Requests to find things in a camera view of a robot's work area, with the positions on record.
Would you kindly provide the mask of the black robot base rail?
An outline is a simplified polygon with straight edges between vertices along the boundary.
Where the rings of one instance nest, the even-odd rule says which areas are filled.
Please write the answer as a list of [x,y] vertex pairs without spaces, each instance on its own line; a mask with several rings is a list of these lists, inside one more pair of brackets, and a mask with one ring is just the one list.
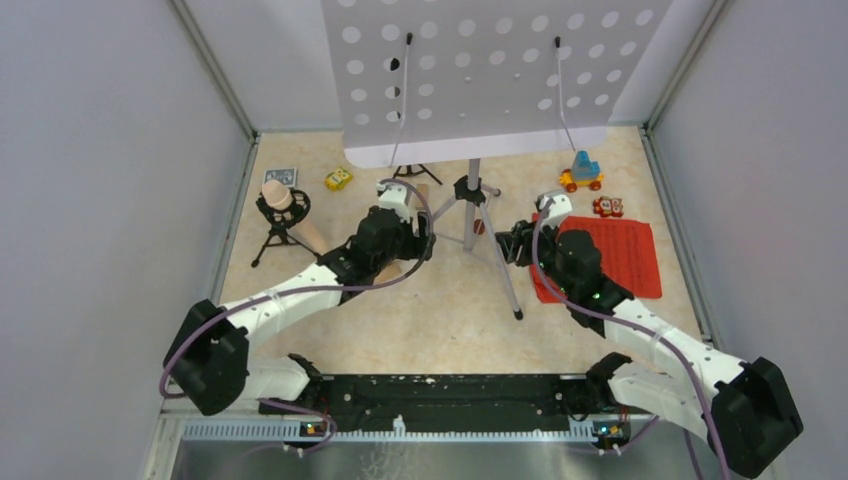
[[591,421],[593,434],[624,435],[644,414],[582,374],[325,375],[292,404],[342,432],[565,432]]

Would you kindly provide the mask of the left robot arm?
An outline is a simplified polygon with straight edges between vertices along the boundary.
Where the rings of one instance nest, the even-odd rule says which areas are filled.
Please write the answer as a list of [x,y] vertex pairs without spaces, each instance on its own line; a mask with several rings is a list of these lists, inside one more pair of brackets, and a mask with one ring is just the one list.
[[[187,398],[206,416],[239,400],[283,400],[297,413],[319,404],[320,386],[302,360],[256,359],[255,347],[317,312],[379,289],[376,277],[394,260],[419,269],[432,256],[435,236],[429,211],[402,219],[373,207],[357,233],[301,273],[239,302],[195,303],[163,360],[163,397]],[[174,381],[176,394],[167,385]]]

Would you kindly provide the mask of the silver music stand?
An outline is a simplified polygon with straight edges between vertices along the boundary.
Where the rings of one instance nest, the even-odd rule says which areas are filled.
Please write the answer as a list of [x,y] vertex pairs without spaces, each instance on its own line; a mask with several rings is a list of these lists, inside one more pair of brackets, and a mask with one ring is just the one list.
[[587,148],[666,1],[325,1],[347,160],[384,168]]

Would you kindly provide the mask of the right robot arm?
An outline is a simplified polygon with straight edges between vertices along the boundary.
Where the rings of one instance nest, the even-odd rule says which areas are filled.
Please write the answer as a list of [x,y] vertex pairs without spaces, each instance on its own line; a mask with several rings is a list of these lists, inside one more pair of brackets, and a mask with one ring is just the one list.
[[527,267],[582,327],[648,360],[610,354],[586,385],[589,404],[647,411],[699,438],[724,476],[753,479],[804,431],[788,383],[772,361],[724,353],[671,325],[602,268],[585,230],[520,221],[495,236],[508,263]]

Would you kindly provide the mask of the toy microphone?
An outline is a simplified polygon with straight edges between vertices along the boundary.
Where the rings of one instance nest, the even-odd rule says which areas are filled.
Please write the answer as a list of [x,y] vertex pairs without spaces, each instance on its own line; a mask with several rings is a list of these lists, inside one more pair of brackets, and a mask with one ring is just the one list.
[[263,254],[270,247],[297,245],[315,258],[330,250],[326,237],[310,217],[312,201],[306,192],[271,179],[263,183],[255,204],[269,223],[269,230],[259,253],[251,262],[252,268],[260,264]]

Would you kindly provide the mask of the red sheet music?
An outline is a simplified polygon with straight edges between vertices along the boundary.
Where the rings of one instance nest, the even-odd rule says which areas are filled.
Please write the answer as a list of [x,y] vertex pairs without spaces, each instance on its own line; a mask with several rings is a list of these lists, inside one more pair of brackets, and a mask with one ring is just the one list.
[[654,235],[648,223],[627,219],[569,216],[560,231],[587,231],[601,252],[601,267],[612,280],[636,297],[659,299],[663,295]]

